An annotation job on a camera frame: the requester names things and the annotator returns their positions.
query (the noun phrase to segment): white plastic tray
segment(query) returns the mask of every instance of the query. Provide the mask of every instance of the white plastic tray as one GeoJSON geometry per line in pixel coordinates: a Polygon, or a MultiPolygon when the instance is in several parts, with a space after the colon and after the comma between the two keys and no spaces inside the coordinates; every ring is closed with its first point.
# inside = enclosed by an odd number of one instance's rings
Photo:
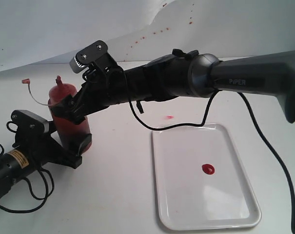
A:
{"type": "Polygon", "coordinates": [[[225,127],[153,132],[153,145],[158,213],[166,227],[182,231],[259,223],[259,205],[225,127]],[[214,167],[212,175],[204,173],[204,164],[214,167]]]}

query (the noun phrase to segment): red squeeze bottle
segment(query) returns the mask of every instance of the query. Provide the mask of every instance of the red squeeze bottle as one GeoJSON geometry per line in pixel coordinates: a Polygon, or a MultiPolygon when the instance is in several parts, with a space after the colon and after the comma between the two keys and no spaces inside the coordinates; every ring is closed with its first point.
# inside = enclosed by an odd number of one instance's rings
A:
{"type": "MultiPolygon", "coordinates": [[[[69,94],[74,96],[77,93],[75,86],[72,84],[63,84],[60,76],[57,76],[56,84],[57,85],[54,86],[49,92],[50,99],[48,100],[48,104],[55,105],[69,94]]],[[[51,115],[55,123],[56,130],[59,134],[61,144],[66,150],[69,148],[70,141],[75,137],[90,133],[87,117],[81,124],[75,125],[66,119],[54,116],[52,112],[51,115]]],[[[91,144],[92,142],[85,148],[83,152],[86,152],[90,148],[91,144]]]]}

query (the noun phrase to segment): robotic arm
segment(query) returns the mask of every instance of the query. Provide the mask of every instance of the robotic arm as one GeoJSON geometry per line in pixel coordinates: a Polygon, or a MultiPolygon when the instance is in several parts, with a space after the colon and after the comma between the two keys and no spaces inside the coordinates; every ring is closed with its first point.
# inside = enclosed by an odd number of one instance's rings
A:
{"type": "Polygon", "coordinates": [[[79,51],[70,62],[83,73],[81,90],[52,107],[52,112],[76,124],[84,116],[110,105],[137,101],[167,101],[177,97],[209,98],[214,90],[277,97],[288,122],[295,121],[295,51],[220,61],[197,50],[174,49],[146,65],[123,71],[103,41],[79,51]]]}

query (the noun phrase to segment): white table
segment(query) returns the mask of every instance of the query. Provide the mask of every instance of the white table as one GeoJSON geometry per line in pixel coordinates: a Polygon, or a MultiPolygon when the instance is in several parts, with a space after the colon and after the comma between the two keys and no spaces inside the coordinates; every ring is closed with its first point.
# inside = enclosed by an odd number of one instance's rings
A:
{"type": "MultiPolygon", "coordinates": [[[[140,64],[121,63],[125,69],[140,64]]],[[[81,75],[72,73],[67,64],[28,65],[0,73],[0,142],[6,151],[14,141],[14,135],[5,128],[13,110],[27,109],[50,119],[48,108],[30,98],[21,80],[30,78],[33,94],[44,102],[56,75],[77,88],[82,83],[81,75]]],[[[295,124],[286,121],[274,97],[247,98],[265,136],[289,168],[295,186],[295,124]]],[[[203,98],[186,97],[164,103],[143,102],[145,113],[140,117],[152,126],[201,122],[206,103],[203,98]],[[174,118],[166,120],[166,115],[174,118]]],[[[229,130],[262,210],[262,220],[255,228],[223,232],[291,233],[285,175],[258,136],[242,99],[236,93],[219,93],[207,122],[221,123],[229,130]]],[[[127,103],[90,115],[89,123],[93,144],[83,155],[83,164],[76,170],[46,165],[55,178],[54,194],[41,210],[32,214],[0,210],[0,234],[176,233],[166,229],[157,218],[151,132],[134,119],[127,103]]],[[[38,173],[30,179],[35,193],[42,195],[43,182],[38,173]]],[[[0,204],[11,209],[29,209],[38,203],[23,181],[0,200],[0,204]]]]}

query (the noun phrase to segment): warning label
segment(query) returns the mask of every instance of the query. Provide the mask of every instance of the warning label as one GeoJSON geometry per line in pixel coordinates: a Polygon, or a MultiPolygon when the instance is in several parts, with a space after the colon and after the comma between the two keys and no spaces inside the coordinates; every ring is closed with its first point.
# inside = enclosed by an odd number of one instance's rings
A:
{"type": "Polygon", "coordinates": [[[23,155],[20,151],[18,150],[12,150],[7,153],[8,155],[11,155],[15,160],[19,163],[20,167],[23,169],[29,165],[29,162],[25,155],[23,155]]]}

